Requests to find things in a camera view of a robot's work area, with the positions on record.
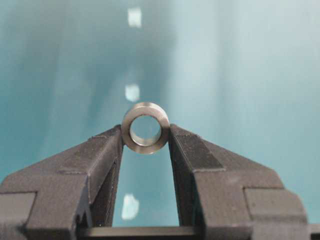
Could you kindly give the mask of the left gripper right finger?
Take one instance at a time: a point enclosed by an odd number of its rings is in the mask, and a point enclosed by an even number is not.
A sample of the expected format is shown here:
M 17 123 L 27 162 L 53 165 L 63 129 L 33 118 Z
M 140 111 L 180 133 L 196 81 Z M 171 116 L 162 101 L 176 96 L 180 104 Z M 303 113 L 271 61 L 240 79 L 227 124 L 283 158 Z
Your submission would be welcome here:
M 271 168 L 179 126 L 168 139 L 179 223 L 205 240 L 317 240 L 297 194 Z

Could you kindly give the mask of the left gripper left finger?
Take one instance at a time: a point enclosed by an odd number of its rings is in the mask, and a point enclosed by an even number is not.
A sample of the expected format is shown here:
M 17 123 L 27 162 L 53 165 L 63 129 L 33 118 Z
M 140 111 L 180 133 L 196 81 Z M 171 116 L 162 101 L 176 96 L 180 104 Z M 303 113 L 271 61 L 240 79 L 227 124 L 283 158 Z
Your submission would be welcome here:
M 3 240 L 74 240 L 110 227 L 123 153 L 119 125 L 8 175 L 0 185 Z

